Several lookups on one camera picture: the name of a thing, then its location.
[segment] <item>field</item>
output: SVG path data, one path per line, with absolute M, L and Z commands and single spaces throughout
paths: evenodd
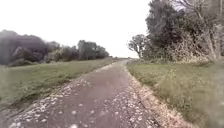
M 201 128 L 224 127 L 224 64 L 152 64 L 135 61 L 128 69 L 171 109 Z
M 19 108 L 49 95 L 69 79 L 108 65 L 118 59 L 72 61 L 24 67 L 0 67 L 0 108 Z

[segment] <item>dense foliage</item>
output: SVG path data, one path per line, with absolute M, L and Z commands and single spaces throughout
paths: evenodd
M 76 46 L 60 46 L 57 42 L 45 42 L 37 36 L 3 30 L 0 32 L 0 64 L 19 66 L 32 62 L 89 60 L 109 56 L 105 48 L 93 42 L 82 40 L 78 46 L 78 49 Z
M 129 48 L 142 53 L 139 57 L 144 59 L 218 60 L 224 51 L 221 3 L 222 0 L 152 0 L 146 18 L 148 35 L 134 36 Z

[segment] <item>paved path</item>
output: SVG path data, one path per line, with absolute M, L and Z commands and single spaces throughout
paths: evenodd
M 125 63 L 71 81 L 32 105 L 9 128 L 157 128 L 130 86 Z

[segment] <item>bush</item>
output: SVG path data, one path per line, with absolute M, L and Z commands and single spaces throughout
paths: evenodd
M 28 60 L 24 60 L 24 59 L 18 59 L 12 63 L 10 63 L 8 66 L 9 67 L 18 67 L 18 66 L 26 66 L 26 65 L 32 65 L 33 63 L 28 61 Z
M 70 47 L 62 47 L 60 50 L 61 60 L 70 61 L 72 56 L 72 50 Z
M 13 59 L 25 59 L 31 62 L 39 62 L 43 59 L 43 57 L 41 53 L 32 52 L 27 48 L 18 47 L 13 54 Z
M 44 61 L 46 63 L 50 63 L 51 61 L 58 62 L 60 60 L 61 60 L 60 50 L 56 50 L 54 52 L 48 53 L 48 55 L 44 57 Z

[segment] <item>overcast sky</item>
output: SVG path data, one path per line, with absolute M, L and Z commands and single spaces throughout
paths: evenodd
M 146 34 L 150 0 L 0 0 L 0 30 L 73 46 L 94 41 L 113 56 L 136 57 L 127 43 Z

